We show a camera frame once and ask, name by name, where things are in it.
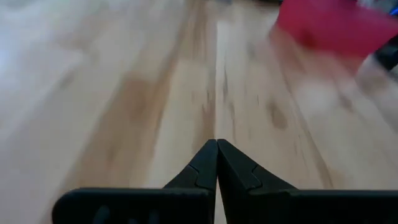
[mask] black jaw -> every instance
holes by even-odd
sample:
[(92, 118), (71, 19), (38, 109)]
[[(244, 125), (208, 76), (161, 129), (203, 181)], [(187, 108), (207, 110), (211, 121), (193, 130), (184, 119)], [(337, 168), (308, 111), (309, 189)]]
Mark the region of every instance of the black jaw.
[(397, 191), (298, 190), (224, 139), (163, 189), (72, 190), (53, 223), (213, 223), (217, 177), (228, 223), (398, 223)]

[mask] wooden floor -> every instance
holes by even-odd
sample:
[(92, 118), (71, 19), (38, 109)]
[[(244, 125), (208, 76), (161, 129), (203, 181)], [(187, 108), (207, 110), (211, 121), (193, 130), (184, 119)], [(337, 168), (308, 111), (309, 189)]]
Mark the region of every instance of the wooden floor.
[(0, 10), (0, 223), (49, 223), (76, 187), (162, 187), (209, 138), (298, 188), (398, 189), (396, 83), (372, 58), (355, 72), (300, 48), (272, 28), (276, 6)]

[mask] red plastic container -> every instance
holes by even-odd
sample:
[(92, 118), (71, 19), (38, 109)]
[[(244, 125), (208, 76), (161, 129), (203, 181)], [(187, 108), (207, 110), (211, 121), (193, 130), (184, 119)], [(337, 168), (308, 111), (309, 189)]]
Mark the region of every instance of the red plastic container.
[(284, 0), (277, 25), (300, 44), (367, 57), (398, 34), (398, 20), (353, 0)]

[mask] wood grain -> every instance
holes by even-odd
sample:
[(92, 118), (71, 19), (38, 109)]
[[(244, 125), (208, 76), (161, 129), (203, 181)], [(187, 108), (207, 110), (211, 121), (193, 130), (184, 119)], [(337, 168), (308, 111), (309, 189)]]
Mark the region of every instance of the wood grain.
[(398, 188), (396, 82), (371, 56), (356, 71), (355, 58), (298, 46), (274, 27), (277, 6), (1, 10), (1, 223), (50, 223), (77, 187), (162, 187), (209, 138), (302, 189)]

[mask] light wood surface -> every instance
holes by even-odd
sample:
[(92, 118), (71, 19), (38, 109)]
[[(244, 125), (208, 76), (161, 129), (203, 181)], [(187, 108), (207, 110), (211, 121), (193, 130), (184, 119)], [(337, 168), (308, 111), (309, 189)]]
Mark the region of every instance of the light wood surface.
[[(226, 138), (302, 189), (398, 189), (398, 87), (301, 48), (251, 1), (0, 8), (0, 223), (75, 187), (162, 187)], [(216, 222), (224, 223), (218, 195)]]

